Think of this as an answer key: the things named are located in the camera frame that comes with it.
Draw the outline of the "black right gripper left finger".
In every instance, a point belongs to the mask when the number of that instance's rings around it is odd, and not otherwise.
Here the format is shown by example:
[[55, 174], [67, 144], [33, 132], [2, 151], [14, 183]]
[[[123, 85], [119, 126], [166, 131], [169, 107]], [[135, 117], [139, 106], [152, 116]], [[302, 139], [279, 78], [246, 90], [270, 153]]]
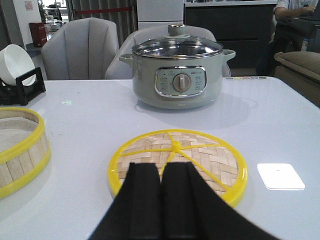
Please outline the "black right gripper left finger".
[[125, 180], [91, 240], [159, 240], [160, 177], [154, 163], [130, 163]]

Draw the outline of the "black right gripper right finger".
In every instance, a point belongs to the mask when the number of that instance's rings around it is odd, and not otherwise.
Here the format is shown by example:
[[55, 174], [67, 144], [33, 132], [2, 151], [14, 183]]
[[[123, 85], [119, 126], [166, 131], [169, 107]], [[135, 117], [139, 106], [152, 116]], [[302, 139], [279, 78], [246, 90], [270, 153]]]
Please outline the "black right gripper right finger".
[[190, 162], [164, 169], [162, 226], [165, 240], [274, 240], [230, 207]]

